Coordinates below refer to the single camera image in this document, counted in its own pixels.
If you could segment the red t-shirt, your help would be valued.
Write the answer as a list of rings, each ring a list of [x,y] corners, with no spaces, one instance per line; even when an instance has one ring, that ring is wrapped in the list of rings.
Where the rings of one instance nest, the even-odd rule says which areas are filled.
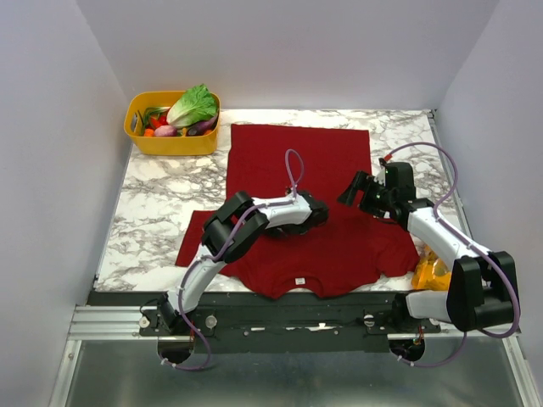
[[[222,270],[247,288],[279,298],[306,288],[321,298],[349,293],[415,270],[419,254],[411,236],[345,206],[338,196],[355,173],[371,172],[368,131],[302,128],[277,125],[232,125],[227,161],[227,192],[245,191],[256,198],[283,197],[288,186],[284,154],[292,148],[303,161],[300,189],[329,207],[325,225],[302,236],[262,236],[243,258]]]

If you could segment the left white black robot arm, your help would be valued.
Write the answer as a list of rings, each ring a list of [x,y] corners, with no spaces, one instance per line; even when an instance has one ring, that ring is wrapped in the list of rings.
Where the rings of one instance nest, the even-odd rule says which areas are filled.
[[[268,230],[277,235],[303,235],[322,226],[328,206],[306,191],[279,198],[252,198],[241,191],[229,198],[204,223],[196,254],[176,288],[157,307],[159,324],[171,335],[192,323],[188,313],[199,305],[204,290],[226,265],[241,259]]]

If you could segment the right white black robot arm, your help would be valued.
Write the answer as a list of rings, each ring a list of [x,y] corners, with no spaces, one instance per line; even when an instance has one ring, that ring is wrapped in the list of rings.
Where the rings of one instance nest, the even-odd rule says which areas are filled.
[[[409,332],[421,319],[451,323],[461,332],[489,333],[506,323],[518,328],[520,306],[515,263],[505,251],[476,243],[441,217],[434,203],[418,198],[413,169],[405,162],[381,163],[376,176],[359,171],[338,201],[378,218],[388,216],[426,243],[451,273],[446,292],[403,294],[390,311],[392,326]]]

